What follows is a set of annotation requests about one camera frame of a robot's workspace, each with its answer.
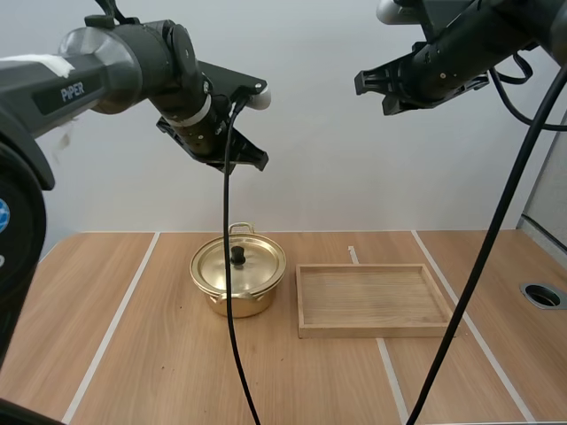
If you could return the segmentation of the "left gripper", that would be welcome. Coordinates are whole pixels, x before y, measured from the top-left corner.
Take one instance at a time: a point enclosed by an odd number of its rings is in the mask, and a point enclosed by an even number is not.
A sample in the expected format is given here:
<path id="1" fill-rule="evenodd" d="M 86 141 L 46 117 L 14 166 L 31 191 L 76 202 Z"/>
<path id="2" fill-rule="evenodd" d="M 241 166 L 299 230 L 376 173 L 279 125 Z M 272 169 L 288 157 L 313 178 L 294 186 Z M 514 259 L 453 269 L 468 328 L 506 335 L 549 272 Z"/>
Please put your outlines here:
<path id="1" fill-rule="evenodd" d="M 207 97 L 201 109 L 189 118 L 170 114 L 161 116 L 156 127 L 171 137 L 197 162 L 217 170 L 225 168 L 225 146 L 228 140 L 230 102 L 220 98 L 220 109 L 213 97 Z M 237 129 L 233 129 L 230 147 L 230 164 L 254 166 L 263 171 L 268 163 L 268 154 L 255 146 Z"/>

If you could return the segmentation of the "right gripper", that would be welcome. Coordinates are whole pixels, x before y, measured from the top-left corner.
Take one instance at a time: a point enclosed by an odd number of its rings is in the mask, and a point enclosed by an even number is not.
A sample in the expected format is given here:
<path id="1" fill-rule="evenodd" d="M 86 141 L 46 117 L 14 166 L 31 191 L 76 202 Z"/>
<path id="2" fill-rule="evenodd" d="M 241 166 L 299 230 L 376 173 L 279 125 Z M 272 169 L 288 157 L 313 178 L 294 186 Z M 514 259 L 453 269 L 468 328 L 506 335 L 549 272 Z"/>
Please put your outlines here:
<path id="1" fill-rule="evenodd" d="M 402 58 L 354 77 L 355 93 L 384 95 L 385 116 L 430 109 L 488 84 L 490 51 L 471 40 L 417 43 Z"/>

